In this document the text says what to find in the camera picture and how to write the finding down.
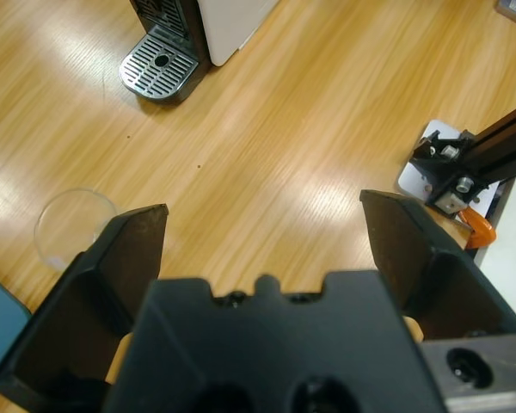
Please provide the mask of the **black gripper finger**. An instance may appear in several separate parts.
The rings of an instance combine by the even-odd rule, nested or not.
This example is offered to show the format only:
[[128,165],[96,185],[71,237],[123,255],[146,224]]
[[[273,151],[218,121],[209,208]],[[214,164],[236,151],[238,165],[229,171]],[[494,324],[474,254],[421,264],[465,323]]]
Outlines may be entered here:
[[113,217],[79,253],[0,361],[0,394],[29,412],[98,412],[120,341],[161,266],[169,210]]
[[516,313],[417,201],[363,190],[372,256],[402,312],[427,339],[516,334]]

